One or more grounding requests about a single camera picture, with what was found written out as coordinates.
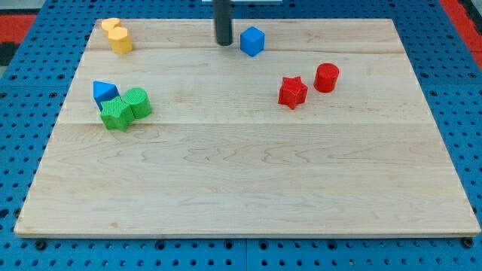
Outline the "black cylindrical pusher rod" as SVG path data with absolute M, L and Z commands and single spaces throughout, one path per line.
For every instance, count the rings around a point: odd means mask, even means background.
M 229 46 L 233 43 L 231 0 L 213 0 L 213 19 L 217 44 Z

